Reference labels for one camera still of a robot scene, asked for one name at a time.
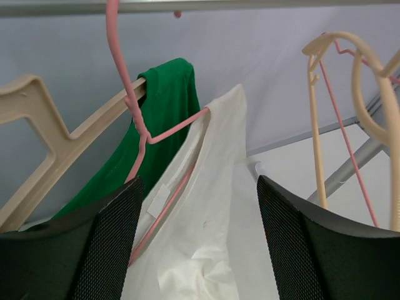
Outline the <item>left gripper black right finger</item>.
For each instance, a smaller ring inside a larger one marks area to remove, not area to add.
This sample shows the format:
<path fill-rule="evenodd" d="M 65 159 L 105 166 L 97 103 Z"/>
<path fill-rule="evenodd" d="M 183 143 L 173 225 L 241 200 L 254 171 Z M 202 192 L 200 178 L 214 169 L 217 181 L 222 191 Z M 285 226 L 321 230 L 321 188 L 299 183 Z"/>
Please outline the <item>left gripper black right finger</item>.
<path fill-rule="evenodd" d="M 342 217 L 257 180 L 280 299 L 399 299 L 399 233 Z"/>

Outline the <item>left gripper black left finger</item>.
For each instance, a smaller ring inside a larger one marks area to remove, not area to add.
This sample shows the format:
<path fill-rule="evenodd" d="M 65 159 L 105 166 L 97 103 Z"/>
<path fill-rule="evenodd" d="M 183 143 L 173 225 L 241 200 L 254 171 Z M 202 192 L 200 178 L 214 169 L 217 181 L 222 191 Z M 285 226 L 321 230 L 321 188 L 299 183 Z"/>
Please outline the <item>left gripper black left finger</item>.
<path fill-rule="evenodd" d="M 1 299 L 119 299 L 143 201 L 137 177 L 25 231 L 1 234 Z"/>

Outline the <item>beige t shirt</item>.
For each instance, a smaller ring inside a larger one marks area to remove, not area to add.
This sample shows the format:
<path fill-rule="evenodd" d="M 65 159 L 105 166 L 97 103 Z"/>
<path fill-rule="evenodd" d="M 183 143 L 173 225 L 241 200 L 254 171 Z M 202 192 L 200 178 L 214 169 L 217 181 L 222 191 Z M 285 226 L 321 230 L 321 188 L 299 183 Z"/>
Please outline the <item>beige t shirt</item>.
<path fill-rule="evenodd" d="M 123 299 L 277 299 L 241 85 L 213 100 L 145 198 Z"/>

